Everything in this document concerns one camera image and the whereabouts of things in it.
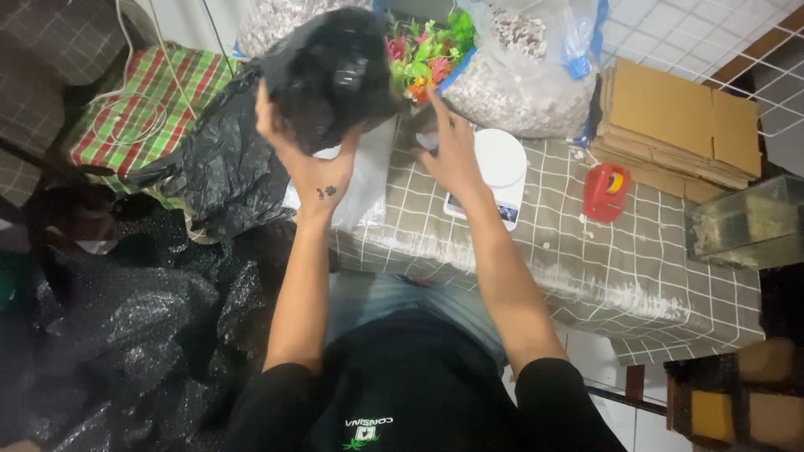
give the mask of red tape dispenser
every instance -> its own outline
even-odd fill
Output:
[[[622,166],[602,163],[586,175],[584,215],[601,223],[611,223],[620,215],[631,184],[631,174]]]

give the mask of person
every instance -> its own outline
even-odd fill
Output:
[[[257,128],[301,198],[263,372],[223,450],[625,450],[568,362],[474,157],[469,122],[431,89],[439,152],[413,153],[466,210],[480,295],[402,277],[328,277],[330,219],[359,129],[330,161],[305,156],[259,87]],[[509,362],[517,405],[501,380]]]

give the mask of jeans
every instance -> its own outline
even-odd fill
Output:
[[[503,342],[480,295],[455,286],[420,287],[386,273],[341,270],[330,275],[326,343],[397,310],[423,309],[475,339],[502,372]]]

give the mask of packing tape roll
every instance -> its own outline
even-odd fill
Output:
[[[609,176],[609,186],[605,189],[605,192],[614,195],[622,188],[622,175],[620,173],[612,173]]]

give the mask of wrist tattoo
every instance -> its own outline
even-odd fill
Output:
[[[338,192],[338,189],[330,185],[327,188],[325,188],[323,191],[320,188],[316,188],[315,191],[318,192],[318,200],[323,201],[324,200],[324,193],[326,193],[327,196],[332,196],[332,195],[334,195],[335,193]]]

